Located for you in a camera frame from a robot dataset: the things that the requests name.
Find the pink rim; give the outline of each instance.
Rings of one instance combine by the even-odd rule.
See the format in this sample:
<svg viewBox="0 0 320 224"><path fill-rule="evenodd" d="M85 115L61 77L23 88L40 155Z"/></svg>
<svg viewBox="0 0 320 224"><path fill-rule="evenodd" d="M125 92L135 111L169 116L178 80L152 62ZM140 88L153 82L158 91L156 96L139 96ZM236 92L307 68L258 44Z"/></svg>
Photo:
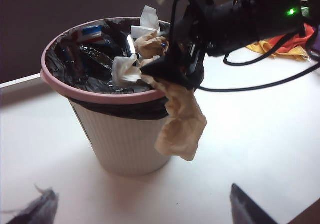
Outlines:
<svg viewBox="0 0 320 224"><path fill-rule="evenodd" d="M137 18L137 17L116 17L116 18L108 18L108 20L116 20L116 19L123 19L123 18ZM90 21L81 25L78 25L73 28L81 27L87 24L91 24L97 21L101 20L94 20ZM149 90L146 92L141 93L134 93L134 94L99 94L99 93L93 93L89 91L80 90L77 88L74 88L72 86L69 86L62 81L55 78L50 71L47 68L45 57L46 57L46 51L49 49L49 47L56 41L57 38L59 38L61 35L57 36L54 40L52 40L49 45L46 46L44 49L42 56L41 56L41 66L42 70L40 72L42 80L47 83L53 90L61 94L62 96L76 99L83 102L88 103L96 103L96 104L112 104L112 105L130 105L130 104L139 104L139 103L146 103L150 101L154 101L160 98L163 98L165 94L162 91L159 90Z"/></svg>

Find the green led light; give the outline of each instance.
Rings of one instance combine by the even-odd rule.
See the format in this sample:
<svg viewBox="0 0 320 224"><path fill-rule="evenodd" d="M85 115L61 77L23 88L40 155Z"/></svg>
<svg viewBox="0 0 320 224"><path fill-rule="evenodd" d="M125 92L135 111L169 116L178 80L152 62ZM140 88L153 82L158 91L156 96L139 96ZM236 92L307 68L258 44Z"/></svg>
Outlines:
<svg viewBox="0 0 320 224"><path fill-rule="evenodd" d="M286 12L286 14L287 14L288 16L293 16L294 14L296 14L296 12L297 12L296 9L291 8L290 10L288 10L288 11Z"/></svg>

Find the ribbed cup texture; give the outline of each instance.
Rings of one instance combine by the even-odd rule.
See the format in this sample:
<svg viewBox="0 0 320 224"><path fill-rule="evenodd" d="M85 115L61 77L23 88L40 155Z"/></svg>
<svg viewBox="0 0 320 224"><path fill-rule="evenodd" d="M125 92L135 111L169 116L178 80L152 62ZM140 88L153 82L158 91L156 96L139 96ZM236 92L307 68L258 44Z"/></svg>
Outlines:
<svg viewBox="0 0 320 224"><path fill-rule="evenodd" d="M155 150L166 118L135 120L88 110L70 101L101 165L121 175L145 175L170 159Z"/></svg>

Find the white tissue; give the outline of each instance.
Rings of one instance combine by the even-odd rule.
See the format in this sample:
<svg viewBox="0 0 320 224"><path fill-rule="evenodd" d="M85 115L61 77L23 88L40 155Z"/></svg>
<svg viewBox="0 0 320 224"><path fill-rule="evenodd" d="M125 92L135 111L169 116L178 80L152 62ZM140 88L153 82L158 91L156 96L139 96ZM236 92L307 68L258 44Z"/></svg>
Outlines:
<svg viewBox="0 0 320 224"><path fill-rule="evenodd" d="M140 25L141 26L131 26L132 38L138 39L154 31L159 33L160 22L157 16L157 10L146 5L141 15Z"/></svg>
<svg viewBox="0 0 320 224"><path fill-rule="evenodd" d="M133 64L137 61L137 56L131 57L117 56L113 60L112 82L118 87L128 87L141 79L141 71Z"/></svg>

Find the yellow cloth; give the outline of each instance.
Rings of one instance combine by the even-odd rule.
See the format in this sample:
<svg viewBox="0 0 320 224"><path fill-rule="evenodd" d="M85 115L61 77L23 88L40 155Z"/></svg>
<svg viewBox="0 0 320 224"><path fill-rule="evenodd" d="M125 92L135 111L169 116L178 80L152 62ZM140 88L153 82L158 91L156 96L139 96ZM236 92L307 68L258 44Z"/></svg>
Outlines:
<svg viewBox="0 0 320 224"><path fill-rule="evenodd" d="M247 45L246 48L248 48L251 51L254 51L256 53L264 54L264 53L267 53L272 48L272 46L266 40L261 40L259 42L254 43L254 44ZM307 54L306 50L302 46L299 45L286 53L279 53L276 51L274 54L271 55L271 57L273 57L273 58L285 57L285 58L293 59L293 60L296 60L299 62L304 62L307 60L308 54Z"/></svg>

